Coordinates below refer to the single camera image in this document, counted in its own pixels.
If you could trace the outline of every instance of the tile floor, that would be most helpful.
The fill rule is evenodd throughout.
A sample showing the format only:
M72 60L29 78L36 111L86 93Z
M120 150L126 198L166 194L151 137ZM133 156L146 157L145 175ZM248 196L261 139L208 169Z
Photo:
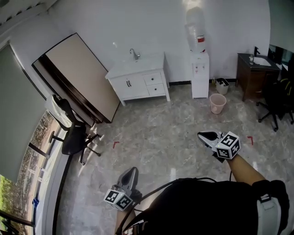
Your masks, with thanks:
M214 87L209 94L215 93ZM183 177L208 176L228 180L228 164L209 156L197 132L205 129L232 131L241 138L243 156L267 179L286 183L290 198L294 196L294 126L289 117L272 129L272 118L258 123L266 113L255 102L241 101L242 91L232 84L227 104L219 115L211 113L209 99L192 99L191 86L170 88L171 102L164 97L127 101L120 106L112 124L98 124L106 137L96 142L95 154L86 154L85 166L75 156L62 192L57 234L113 235L116 210L103 202L105 193L126 169L139 169L137 189L143 195L159 186ZM247 136L252 136L254 145ZM119 144L113 149L113 142ZM139 205L146 209L155 198Z

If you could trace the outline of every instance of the dark wood cabinet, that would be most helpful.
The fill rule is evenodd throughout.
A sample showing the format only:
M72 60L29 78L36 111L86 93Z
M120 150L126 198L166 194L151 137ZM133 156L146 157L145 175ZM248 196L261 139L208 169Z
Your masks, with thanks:
M243 101L247 98L261 98L266 82L277 80L279 68L273 62L269 63L271 66L250 65L249 54L238 54L237 84L244 92Z

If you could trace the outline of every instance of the black chair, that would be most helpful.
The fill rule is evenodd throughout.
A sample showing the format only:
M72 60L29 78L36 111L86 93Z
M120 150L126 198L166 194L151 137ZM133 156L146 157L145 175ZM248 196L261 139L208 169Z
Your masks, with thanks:
M276 115L281 120L285 113L289 113L292 119L291 124L294 124L292 115L294 103L292 102L292 95L290 95L291 90L289 91L288 82L285 83L284 81L268 82L262 90L266 104L261 102L256 103L257 106L261 105L269 111L265 116L258 119L258 122L261 123L262 120L272 115L276 125L274 127L275 132L279 129Z
M78 152L81 152L80 156L80 163L85 165L85 162L83 162L83 156L84 151L86 148L91 150L92 152L96 153L99 157L101 156L100 153L94 151L90 147L88 147L88 144L90 144L96 137L103 138L103 136L96 134L92 137L88 136L86 134L86 124L84 122L78 121L75 117L72 108L70 107L69 102L66 99L58 99L56 95L53 95L53 99L55 103L66 113L66 116L68 119L72 122L71 127L64 126L57 118L55 118L61 128L65 131L67 131L64 140L55 136L54 131L51 133L49 138L49 143L52 142L52 139L56 139L58 141L63 142L62 144L62 154L65 155L73 155Z

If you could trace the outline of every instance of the cabinet drawer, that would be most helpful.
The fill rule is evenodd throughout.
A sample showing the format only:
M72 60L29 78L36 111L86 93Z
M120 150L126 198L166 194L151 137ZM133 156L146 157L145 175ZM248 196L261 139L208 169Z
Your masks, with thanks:
M165 94L164 85L156 84L147 86L150 95Z
M142 75L147 86L162 83L160 73L151 73Z

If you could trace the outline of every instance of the glass window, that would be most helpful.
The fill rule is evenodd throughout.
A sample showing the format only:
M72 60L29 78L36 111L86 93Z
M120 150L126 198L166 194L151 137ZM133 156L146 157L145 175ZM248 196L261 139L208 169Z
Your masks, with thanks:
M43 152L50 154L51 144L49 137L52 131L57 134L60 130L58 122L49 113L45 112L36 128L31 143ZM32 221L34 206L33 199L36 197L39 184L47 159L38 154L30 147L27 148L20 168L17 183L13 183L0 175L0 210L18 218ZM18 225L21 234L30 234L28 226Z

